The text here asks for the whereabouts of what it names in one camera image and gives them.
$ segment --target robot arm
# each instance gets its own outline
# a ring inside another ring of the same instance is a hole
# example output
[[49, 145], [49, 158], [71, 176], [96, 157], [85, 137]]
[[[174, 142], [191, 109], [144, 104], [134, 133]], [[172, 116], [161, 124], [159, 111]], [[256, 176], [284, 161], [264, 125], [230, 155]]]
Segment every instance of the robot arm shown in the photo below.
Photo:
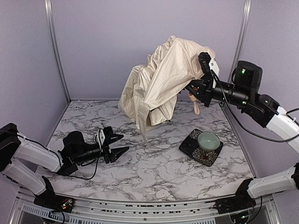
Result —
[[57, 196], [49, 180], [37, 176], [20, 159], [29, 161], [59, 175], [68, 176], [78, 170], [83, 162], [104, 157], [106, 163], [115, 162], [129, 147], [110, 149], [109, 145], [123, 138], [114, 134], [111, 127], [99, 129], [97, 143], [87, 144], [81, 132], [74, 131], [63, 139], [64, 148], [58, 151], [60, 156], [41, 144], [27, 139], [18, 133], [15, 124], [0, 129], [0, 172], [8, 179], [17, 182], [32, 191], [36, 196], [35, 204], [44, 207], [62, 206], [66, 212], [72, 210], [72, 198]]
[[[216, 72], [213, 70], [216, 61], [208, 53], [199, 55], [199, 63], [205, 75], [200, 80], [191, 81], [186, 89], [204, 103], [204, 106], [209, 107], [212, 99], [236, 105], [241, 109], [241, 113], [248, 114], [262, 127], [268, 128], [284, 140], [291, 139], [287, 143], [299, 153], [298, 123], [289, 117], [286, 110], [273, 98], [258, 94], [262, 68], [249, 62], [239, 61], [231, 84], [219, 80], [218, 70], [216, 69]], [[275, 142], [286, 142], [284, 140], [275, 140]], [[234, 197], [217, 200], [215, 208], [220, 214], [245, 209], [249, 207], [249, 203], [256, 204], [255, 198], [294, 189], [299, 189], [299, 163], [278, 174], [245, 180]], [[230, 208], [223, 206], [227, 204], [233, 206]]]

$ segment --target black cable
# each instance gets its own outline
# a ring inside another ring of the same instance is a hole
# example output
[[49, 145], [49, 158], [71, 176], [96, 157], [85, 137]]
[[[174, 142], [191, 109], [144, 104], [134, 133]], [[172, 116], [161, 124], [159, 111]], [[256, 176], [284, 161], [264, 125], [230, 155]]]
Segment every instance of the black cable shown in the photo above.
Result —
[[[95, 137], [94, 137], [94, 141], [96, 142], [96, 143], [98, 143], [98, 141], [97, 141], [97, 135], [95, 135]], [[89, 163], [87, 163], [87, 164], [80, 164], [80, 166], [82, 166], [82, 167], [86, 167], [86, 166], [88, 166], [88, 165], [91, 165], [91, 164], [93, 164], [94, 162], [96, 162], [96, 160], [97, 159], [95, 159], [95, 160], [93, 160], [93, 161], [91, 161], [91, 162], [89, 162]]]
[[260, 211], [262, 209], [262, 206], [263, 206], [263, 197], [261, 196], [261, 205], [260, 205], [259, 210], [257, 211], [256, 215], [253, 216], [253, 218], [250, 221], [248, 221], [247, 223], [251, 223], [258, 216], [258, 214], [260, 213]]
[[242, 125], [242, 123], [239, 121], [239, 119], [236, 117], [236, 115], [234, 114], [233, 110], [231, 109], [231, 107], [230, 107], [230, 105], [229, 105], [229, 102], [228, 102], [228, 100], [227, 100], [227, 98], [226, 98], [226, 95], [225, 95], [225, 93], [224, 93], [223, 87], [222, 87], [222, 85], [221, 85], [220, 79], [219, 79], [218, 76], [216, 76], [214, 73], [212, 73], [212, 75], [213, 75], [214, 80], [217, 82], [217, 84], [218, 84], [218, 85], [220, 86], [220, 88], [221, 88], [221, 92], [222, 92], [222, 94], [223, 94], [223, 98], [224, 98], [224, 100], [225, 100], [225, 103], [226, 103], [227, 106], [228, 106], [228, 110], [229, 110], [229, 112], [233, 115], [233, 117], [234, 117], [234, 119], [236, 120], [236, 122], [238, 123], [238, 125], [239, 125], [244, 131], [246, 131], [246, 132], [248, 132], [249, 134], [252, 134], [252, 135], [254, 135], [254, 136], [258, 137], [258, 138], [261, 138], [261, 139], [264, 139], [264, 140], [268, 140], [268, 141], [277, 142], [277, 143], [288, 142], [288, 141], [291, 141], [291, 140], [293, 140], [293, 139], [299, 137], [299, 134], [297, 134], [297, 135], [295, 135], [294, 137], [291, 137], [291, 138], [289, 138], [289, 139], [285, 139], [285, 140], [276, 140], [276, 139], [270, 139], [270, 138], [261, 136], [261, 135], [259, 135], [259, 134], [256, 134], [256, 133], [254, 133], [254, 132], [248, 130], [247, 128], [245, 128], [245, 127]]
[[11, 134], [11, 135], [14, 135], [14, 136], [17, 136], [17, 137], [20, 137], [20, 138], [22, 138], [22, 139], [24, 139], [24, 140], [27, 140], [27, 141], [31, 141], [31, 142], [34, 142], [34, 143], [36, 143], [36, 144], [38, 144], [38, 145], [40, 145], [41, 147], [43, 147], [44, 149], [46, 149], [47, 151], [50, 151], [50, 152], [52, 152], [57, 158], [58, 158], [58, 161], [59, 161], [59, 165], [60, 165], [60, 167], [62, 167], [62, 165], [61, 165], [61, 161], [60, 161], [60, 158], [59, 158], [59, 156], [58, 156], [58, 154], [56, 153], [56, 152], [54, 152], [54, 151], [52, 151], [52, 150], [50, 150], [50, 149], [48, 149], [48, 148], [46, 148], [45, 146], [43, 146], [41, 143], [39, 143], [39, 142], [37, 142], [37, 141], [34, 141], [34, 140], [31, 140], [31, 139], [28, 139], [28, 138], [24, 138], [23, 136], [21, 136], [21, 135], [19, 135], [19, 134], [15, 134], [15, 133], [12, 133], [12, 132], [7, 132], [7, 131], [0, 131], [0, 133], [1, 132], [3, 132], [3, 133], [8, 133], [8, 134]]
[[[35, 196], [35, 199], [40, 201], [41, 203], [43, 203], [38, 197]], [[62, 223], [61, 224], [64, 224], [65, 223], [65, 215], [64, 215], [64, 212], [59, 208], [59, 207], [56, 207], [56, 206], [49, 206], [51, 207], [52, 209], [55, 210], [58, 210], [61, 214], [62, 214], [62, 217], [63, 217], [63, 220], [62, 220]]]
[[75, 178], [82, 179], [82, 180], [91, 180], [92, 178], [94, 178], [95, 174], [97, 173], [98, 162], [99, 162], [100, 157], [101, 157], [101, 154], [99, 154], [99, 156], [97, 158], [97, 163], [95, 164], [94, 173], [91, 177], [85, 178], [85, 177], [81, 177], [81, 176], [72, 176], [72, 175], [69, 175], [69, 177], [75, 177]]
[[82, 166], [82, 167], [86, 167], [86, 166], [91, 165], [91, 164], [93, 164], [94, 162], [96, 162], [96, 160], [97, 160], [97, 159], [95, 159], [95, 160], [93, 160], [93, 161], [91, 161], [91, 162], [89, 162], [89, 163], [87, 163], [87, 164], [81, 164], [81, 166]]
[[295, 112], [295, 111], [299, 111], [299, 108], [296, 108], [296, 109], [290, 110], [290, 111], [288, 111], [286, 114], [293, 113], [293, 112]]
[[235, 69], [233, 70], [232, 77], [231, 77], [232, 83], [235, 83], [235, 79], [234, 79], [234, 77], [235, 77], [235, 73], [236, 73], [236, 71], [237, 71], [237, 68], [235, 68]]
[[65, 215], [64, 215], [64, 212], [63, 212], [61, 209], [57, 208], [57, 207], [56, 207], [56, 209], [58, 209], [58, 211], [60, 211], [60, 213], [62, 214], [63, 220], [62, 220], [62, 223], [61, 223], [61, 224], [64, 224], [64, 223], [65, 223]]

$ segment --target gray metal edge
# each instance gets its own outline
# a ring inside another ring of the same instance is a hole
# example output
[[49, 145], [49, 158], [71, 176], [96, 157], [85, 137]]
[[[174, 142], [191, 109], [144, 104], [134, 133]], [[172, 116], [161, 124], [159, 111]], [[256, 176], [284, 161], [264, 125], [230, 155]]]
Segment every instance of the gray metal edge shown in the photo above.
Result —
[[248, 23], [249, 23], [251, 2], [252, 2], [252, 0], [245, 0], [245, 2], [244, 2], [244, 10], [243, 10], [242, 22], [241, 22], [241, 27], [240, 27], [240, 33], [239, 33], [237, 47], [235, 50], [233, 64], [230, 69], [230, 73], [229, 73], [229, 77], [228, 77], [228, 82], [230, 82], [232, 72], [235, 69], [235, 67], [237, 66], [239, 57], [241, 55], [241, 52], [242, 52], [242, 49], [243, 49], [243, 46], [245, 43], [245, 38], [246, 38], [246, 33], [247, 33], [247, 28], [248, 28]]
[[55, 32], [55, 26], [54, 26], [54, 19], [53, 19], [53, 13], [52, 13], [52, 3], [51, 0], [45, 0], [45, 10], [46, 10], [46, 18], [49, 26], [49, 32], [51, 37], [51, 43], [54, 53], [54, 58], [57, 66], [58, 76], [61, 82], [61, 86], [64, 92], [65, 99], [67, 101], [67, 104], [71, 102], [70, 93], [67, 88], [67, 83], [64, 76], [64, 70], [62, 67], [59, 50], [58, 50], [58, 44], [57, 44], [57, 38], [56, 38], [56, 32]]

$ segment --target cable wire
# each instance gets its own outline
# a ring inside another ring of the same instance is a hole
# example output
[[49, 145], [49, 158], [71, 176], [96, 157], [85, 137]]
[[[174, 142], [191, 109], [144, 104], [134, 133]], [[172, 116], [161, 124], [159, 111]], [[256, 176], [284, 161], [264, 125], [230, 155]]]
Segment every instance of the cable wire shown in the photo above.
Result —
[[261, 205], [260, 205], [260, 208], [258, 209], [258, 211], [255, 214], [255, 216], [253, 216], [253, 218], [250, 221], [248, 221], [247, 223], [251, 223], [258, 216], [258, 214], [260, 213], [260, 211], [262, 209], [262, 206], [263, 206], [263, 197], [261, 196]]
[[261, 138], [261, 139], [264, 139], [264, 140], [268, 140], [268, 141], [277, 142], [277, 143], [288, 142], [288, 141], [294, 140], [295, 138], [299, 137], [299, 134], [297, 134], [297, 135], [295, 135], [294, 137], [291, 137], [291, 138], [289, 138], [289, 139], [285, 139], [285, 140], [270, 139], [270, 138], [261, 136], [261, 135], [259, 135], [259, 134], [256, 134], [256, 133], [254, 133], [254, 132], [248, 130], [247, 128], [245, 128], [245, 127], [243, 126], [243, 124], [239, 121], [239, 119], [236, 117], [236, 115], [234, 114], [233, 110], [231, 109], [231, 107], [230, 107], [230, 105], [229, 105], [229, 102], [228, 102], [228, 100], [227, 100], [227, 98], [226, 98], [226, 95], [225, 95], [225, 93], [224, 93], [224, 90], [223, 90], [222, 84], [221, 84], [221, 82], [220, 82], [220, 79], [219, 79], [218, 76], [216, 76], [214, 73], [212, 73], [212, 76], [213, 76], [214, 80], [217, 82], [217, 84], [218, 84], [218, 85], [220, 86], [220, 88], [221, 88], [221, 92], [222, 92], [222, 94], [223, 94], [224, 101], [225, 101], [225, 103], [226, 103], [227, 106], [228, 106], [228, 110], [229, 110], [229, 112], [232, 114], [232, 116], [234, 117], [234, 119], [236, 120], [236, 122], [238, 123], [238, 125], [239, 125], [244, 131], [246, 131], [246, 132], [248, 132], [249, 134], [252, 134], [252, 135], [254, 135], [254, 136], [258, 137], [258, 138]]
[[81, 176], [72, 176], [72, 175], [69, 175], [69, 177], [75, 177], [75, 178], [82, 179], [82, 180], [91, 180], [92, 178], [94, 178], [95, 174], [97, 173], [98, 162], [99, 162], [99, 158], [100, 157], [101, 157], [101, 154], [99, 154], [99, 156], [97, 158], [97, 162], [95, 164], [94, 173], [93, 173], [93, 175], [91, 177], [85, 178], [85, 177], [81, 177]]
[[41, 143], [39, 143], [38, 141], [34, 141], [34, 140], [32, 140], [32, 139], [28, 139], [28, 138], [26, 138], [26, 137], [24, 137], [24, 136], [21, 136], [21, 135], [19, 135], [19, 134], [15, 134], [15, 133], [12, 133], [12, 132], [8, 132], [8, 131], [0, 131], [0, 133], [1, 133], [1, 132], [2, 132], [2, 133], [8, 133], [8, 134], [11, 134], [11, 135], [20, 137], [20, 138], [22, 138], [22, 139], [24, 139], [24, 140], [31, 141], [31, 142], [33, 142], [33, 143], [36, 143], [36, 144], [40, 145], [41, 147], [43, 147], [43, 148], [46, 149], [47, 151], [52, 152], [52, 153], [58, 158], [59, 165], [60, 165], [60, 167], [62, 167], [62, 165], [61, 165], [61, 161], [60, 161], [60, 158], [59, 158], [58, 154], [57, 154], [56, 152], [54, 152], [54, 151], [52, 151], [52, 150], [46, 148], [45, 146], [43, 146], [43, 145], [42, 145]]

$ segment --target beige cloth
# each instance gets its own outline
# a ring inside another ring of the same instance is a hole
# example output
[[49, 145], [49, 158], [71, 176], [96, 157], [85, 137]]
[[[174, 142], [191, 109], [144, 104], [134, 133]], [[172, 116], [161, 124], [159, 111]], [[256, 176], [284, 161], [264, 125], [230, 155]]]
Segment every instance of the beige cloth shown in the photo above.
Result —
[[198, 62], [201, 52], [215, 57], [209, 47], [171, 36], [148, 55], [147, 65], [132, 69], [119, 108], [136, 123], [144, 139], [147, 130], [172, 118], [177, 94], [203, 76]]

